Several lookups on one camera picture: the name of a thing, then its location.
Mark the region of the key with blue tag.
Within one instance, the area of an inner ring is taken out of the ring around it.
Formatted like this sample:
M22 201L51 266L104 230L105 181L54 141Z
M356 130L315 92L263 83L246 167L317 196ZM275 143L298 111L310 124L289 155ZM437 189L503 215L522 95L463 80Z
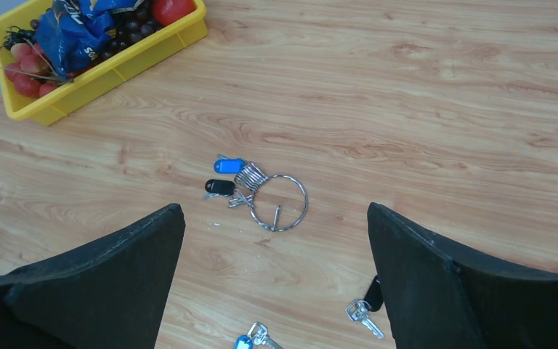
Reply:
M247 334L238 337L233 348L253 349L255 346L259 345L272 349L283 349L281 345L270 337L268 328L260 322L253 323Z

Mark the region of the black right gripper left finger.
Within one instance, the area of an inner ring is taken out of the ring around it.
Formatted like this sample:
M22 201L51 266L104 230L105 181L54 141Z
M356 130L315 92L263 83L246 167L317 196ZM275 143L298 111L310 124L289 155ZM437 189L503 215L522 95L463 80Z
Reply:
M184 234L169 204L0 275L0 348L153 348Z

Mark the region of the large metal keyring with keys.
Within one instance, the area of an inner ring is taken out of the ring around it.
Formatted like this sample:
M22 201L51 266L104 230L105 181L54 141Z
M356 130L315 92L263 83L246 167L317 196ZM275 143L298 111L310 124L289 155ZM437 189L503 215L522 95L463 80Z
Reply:
M267 231L291 230L308 213L307 189L289 174L270 174L252 161L220 154L212 169L214 176L204 183L202 199L223 200L230 209L248 212Z

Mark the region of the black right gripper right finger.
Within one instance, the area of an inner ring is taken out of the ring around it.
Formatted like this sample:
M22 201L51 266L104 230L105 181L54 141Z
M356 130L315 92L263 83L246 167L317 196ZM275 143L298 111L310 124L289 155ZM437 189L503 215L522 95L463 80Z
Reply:
M558 348L558 273L481 252L381 204L367 218L398 348Z

